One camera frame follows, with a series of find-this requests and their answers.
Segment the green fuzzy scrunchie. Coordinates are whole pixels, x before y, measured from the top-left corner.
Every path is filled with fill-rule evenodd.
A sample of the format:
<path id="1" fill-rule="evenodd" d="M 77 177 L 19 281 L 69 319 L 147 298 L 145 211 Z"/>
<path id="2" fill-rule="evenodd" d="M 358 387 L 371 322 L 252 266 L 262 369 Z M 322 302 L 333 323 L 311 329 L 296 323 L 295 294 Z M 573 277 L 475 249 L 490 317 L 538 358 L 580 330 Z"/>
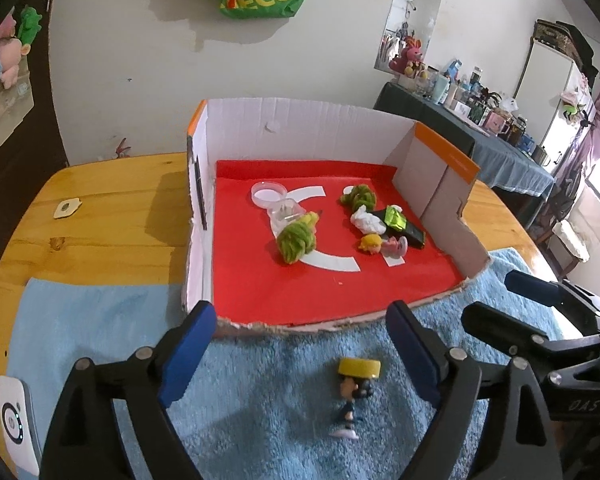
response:
<path id="1" fill-rule="evenodd" d="M 312 226 L 297 220 L 285 226 L 276 238 L 277 249 L 284 263 L 293 264 L 316 247 L 316 235 Z"/>
<path id="2" fill-rule="evenodd" d="M 357 212 L 362 206 L 367 212 L 373 211 L 377 204 L 375 192 L 367 184 L 352 186 L 348 192 L 339 197 L 339 203 L 351 212 Z"/>

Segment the yellow green small plush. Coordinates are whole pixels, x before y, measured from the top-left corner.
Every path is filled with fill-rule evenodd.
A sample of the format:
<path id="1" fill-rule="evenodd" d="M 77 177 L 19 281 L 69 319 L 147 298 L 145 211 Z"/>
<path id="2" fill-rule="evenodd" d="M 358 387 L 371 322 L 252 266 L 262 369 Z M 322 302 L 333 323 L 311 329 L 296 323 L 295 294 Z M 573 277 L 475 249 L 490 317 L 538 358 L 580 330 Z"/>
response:
<path id="1" fill-rule="evenodd" d="M 308 211 L 300 218 L 300 221 L 311 230 L 316 229 L 318 220 L 320 220 L 320 214 L 316 211 Z"/>

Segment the green and black packet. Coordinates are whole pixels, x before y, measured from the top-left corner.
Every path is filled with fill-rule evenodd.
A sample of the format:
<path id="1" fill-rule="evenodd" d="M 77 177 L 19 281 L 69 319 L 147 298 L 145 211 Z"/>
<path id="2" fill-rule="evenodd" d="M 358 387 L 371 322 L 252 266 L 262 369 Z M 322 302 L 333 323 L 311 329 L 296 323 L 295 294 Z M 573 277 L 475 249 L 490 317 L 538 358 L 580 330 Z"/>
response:
<path id="1" fill-rule="evenodd" d="M 425 232 L 407 219 L 402 208 L 398 205 L 390 205 L 379 211 L 380 220 L 386 227 L 388 237 L 405 237 L 407 244 L 416 249 L 422 249 L 426 245 Z"/>

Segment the small clear plastic container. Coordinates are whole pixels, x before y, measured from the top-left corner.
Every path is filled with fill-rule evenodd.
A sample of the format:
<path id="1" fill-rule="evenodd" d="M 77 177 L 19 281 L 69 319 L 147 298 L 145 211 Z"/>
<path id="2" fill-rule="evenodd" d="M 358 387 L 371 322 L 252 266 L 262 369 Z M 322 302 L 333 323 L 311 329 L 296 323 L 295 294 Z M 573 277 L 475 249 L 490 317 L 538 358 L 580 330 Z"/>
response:
<path id="1" fill-rule="evenodd" d="M 306 211 L 293 198 L 278 200 L 268 208 L 268 215 L 271 221 L 276 224 L 293 222 L 305 213 Z"/>

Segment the plush toys hanging on door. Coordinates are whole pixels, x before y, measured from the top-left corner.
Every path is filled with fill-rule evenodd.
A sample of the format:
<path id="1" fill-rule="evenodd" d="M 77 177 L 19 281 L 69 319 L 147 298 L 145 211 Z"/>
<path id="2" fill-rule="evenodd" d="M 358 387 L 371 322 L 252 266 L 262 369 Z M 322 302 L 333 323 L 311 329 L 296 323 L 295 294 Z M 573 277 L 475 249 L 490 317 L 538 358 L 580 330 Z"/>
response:
<path id="1" fill-rule="evenodd" d="M 42 14 L 25 6 L 18 20 L 9 11 L 0 25 L 0 147 L 34 107 L 27 57 L 42 30 Z"/>

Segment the pink small toy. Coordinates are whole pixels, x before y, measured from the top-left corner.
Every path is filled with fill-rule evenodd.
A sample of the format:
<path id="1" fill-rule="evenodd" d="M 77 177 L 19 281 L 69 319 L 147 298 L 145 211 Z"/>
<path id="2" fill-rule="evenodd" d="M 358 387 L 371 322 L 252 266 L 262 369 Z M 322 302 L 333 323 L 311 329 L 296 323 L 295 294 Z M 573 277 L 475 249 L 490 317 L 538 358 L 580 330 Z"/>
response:
<path id="1" fill-rule="evenodd" d="M 399 259 L 406 255 L 408 241 L 405 236 L 389 237 L 381 243 L 381 253 L 384 257 Z"/>

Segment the blue fluffy towel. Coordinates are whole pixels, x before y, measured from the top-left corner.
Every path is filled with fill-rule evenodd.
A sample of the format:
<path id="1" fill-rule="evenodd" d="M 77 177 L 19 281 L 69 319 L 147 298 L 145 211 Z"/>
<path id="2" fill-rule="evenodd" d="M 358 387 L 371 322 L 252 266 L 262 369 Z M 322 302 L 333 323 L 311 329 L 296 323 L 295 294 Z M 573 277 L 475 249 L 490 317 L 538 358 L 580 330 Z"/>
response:
<path id="1" fill-rule="evenodd" d="M 32 280 L 20 299 L 8 374 L 27 389 L 43 443 L 77 359 L 127 359 L 183 317 L 176 285 L 74 286 Z M 341 408 L 338 361 L 378 360 L 374 395 L 360 403 L 358 440 L 330 432 Z M 212 341 L 169 416 L 207 479 L 394 479 L 434 409 L 408 378 L 382 321 L 339 333 Z"/>

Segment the yellow small toy figure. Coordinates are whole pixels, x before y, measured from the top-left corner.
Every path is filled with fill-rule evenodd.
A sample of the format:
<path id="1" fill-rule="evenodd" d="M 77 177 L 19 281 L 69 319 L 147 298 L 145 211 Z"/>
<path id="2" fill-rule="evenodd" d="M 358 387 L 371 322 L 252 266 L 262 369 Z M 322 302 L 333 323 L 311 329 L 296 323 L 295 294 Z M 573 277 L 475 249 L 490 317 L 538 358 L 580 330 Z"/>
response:
<path id="1" fill-rule="evenodd" d="M 379 254 L 382 249 L 382 240 L 381 236 L 376 233 L 368 233 L 361 237 L 360 244 L 358 244 L 358 249 L 362 250 L 362 252 L 367 252 L 368 254 Z"/>

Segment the cluttered dresser with dark cloth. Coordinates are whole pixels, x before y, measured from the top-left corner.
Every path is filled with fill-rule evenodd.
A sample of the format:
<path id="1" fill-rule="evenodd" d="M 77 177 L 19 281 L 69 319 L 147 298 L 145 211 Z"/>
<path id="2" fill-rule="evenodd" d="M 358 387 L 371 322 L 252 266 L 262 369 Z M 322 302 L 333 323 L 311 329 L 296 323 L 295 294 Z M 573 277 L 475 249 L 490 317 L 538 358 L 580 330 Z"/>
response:
<path id="1" fill-rule="evenodd" d="M 543 200 L 550 196 L 555 179 L 518 148 L 395 81 L 381 88 L 374 109 L 417 120 L 443 136 L 478 165 L 478 179 L 489 188 Z"/>

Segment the yellow hat doll figure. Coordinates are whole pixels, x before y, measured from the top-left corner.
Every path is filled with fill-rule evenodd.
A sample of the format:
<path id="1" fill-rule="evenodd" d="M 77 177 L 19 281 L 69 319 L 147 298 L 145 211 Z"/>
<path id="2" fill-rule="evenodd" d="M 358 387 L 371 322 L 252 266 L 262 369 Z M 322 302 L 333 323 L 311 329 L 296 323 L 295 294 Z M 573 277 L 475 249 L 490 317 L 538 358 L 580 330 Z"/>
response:
<path id="1" fill-rule="evenodd" d="M 356 427 L 363 421 L 358 404 L 374 395 L 374 385 L 381 372 L 377 360 L 343 356 L 338 363 L 339 395 L 343 400 L 335 426 L 329 435 L 332 438 L 358 440 Z"/>

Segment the wall mirror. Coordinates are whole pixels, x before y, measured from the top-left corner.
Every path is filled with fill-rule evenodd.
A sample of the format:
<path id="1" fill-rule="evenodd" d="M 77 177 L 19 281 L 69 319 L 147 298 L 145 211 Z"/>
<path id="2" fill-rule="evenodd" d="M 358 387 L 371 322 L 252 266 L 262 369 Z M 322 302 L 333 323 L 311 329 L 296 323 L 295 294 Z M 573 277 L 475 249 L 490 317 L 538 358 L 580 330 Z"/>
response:
<path id="1" fill-rule="evenodd" d="M 375 68 L 390 73 L 404 49 L 416 47 L 423 61 L 438 18 L 441 0 L 391 0 L 376 54 Z"/>

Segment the pink plush toy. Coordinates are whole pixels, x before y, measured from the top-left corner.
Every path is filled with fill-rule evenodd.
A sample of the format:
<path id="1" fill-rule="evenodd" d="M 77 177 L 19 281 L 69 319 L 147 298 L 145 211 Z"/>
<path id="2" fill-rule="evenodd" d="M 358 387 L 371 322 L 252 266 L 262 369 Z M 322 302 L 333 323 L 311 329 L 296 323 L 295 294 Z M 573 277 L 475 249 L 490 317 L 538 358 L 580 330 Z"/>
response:
<path id="1" fill-rule="evenodd" d="M 390 62 L 393 72 L 414 78 L 422 70 L 422 42 L 413 37 L 406 38 L 406 45 Z"/>

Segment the black and white sock roll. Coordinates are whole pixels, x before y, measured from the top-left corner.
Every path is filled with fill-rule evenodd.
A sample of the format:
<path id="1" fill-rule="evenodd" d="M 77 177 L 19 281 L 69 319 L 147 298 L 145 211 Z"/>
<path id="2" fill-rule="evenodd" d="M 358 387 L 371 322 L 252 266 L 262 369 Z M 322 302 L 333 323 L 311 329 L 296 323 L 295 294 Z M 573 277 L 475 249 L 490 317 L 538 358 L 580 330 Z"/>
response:
<path id="1" fill-rule="evenodd" d="M 365 205 L 361 205 L 351 214 L 350 222 L 363 234 L 384 235 L 387 231 L 385 223 L 371 212 Z"/>

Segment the white refrigerator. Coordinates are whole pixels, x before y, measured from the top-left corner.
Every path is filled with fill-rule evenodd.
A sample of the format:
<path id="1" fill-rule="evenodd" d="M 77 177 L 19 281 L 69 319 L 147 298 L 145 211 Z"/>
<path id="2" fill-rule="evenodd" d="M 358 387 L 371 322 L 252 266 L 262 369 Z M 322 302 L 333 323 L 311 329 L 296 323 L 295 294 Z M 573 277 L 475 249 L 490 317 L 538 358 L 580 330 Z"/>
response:
<path id="1" fill-rule="evenodd" d="M 581 129 L 581 107 L 592 104 L 576 62 L 532 40 L 514 99 L 526 135 L 544 153 L 540 165 L 552 172 Z"/>

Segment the round clear plastic lid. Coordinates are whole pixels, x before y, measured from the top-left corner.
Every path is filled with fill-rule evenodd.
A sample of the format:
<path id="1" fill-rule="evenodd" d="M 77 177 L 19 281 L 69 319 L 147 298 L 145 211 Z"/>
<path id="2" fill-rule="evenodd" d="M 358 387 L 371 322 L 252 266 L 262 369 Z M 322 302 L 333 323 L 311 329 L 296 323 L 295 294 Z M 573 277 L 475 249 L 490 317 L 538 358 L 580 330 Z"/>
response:
<path id="1" fill-rule="evenodd" d="M 287 189 L 277 183 L 261 181 L 255 183 L 250 190 L 252 202 L 261 209 L 268 209 L 272 205 L 287 197 Z"/>

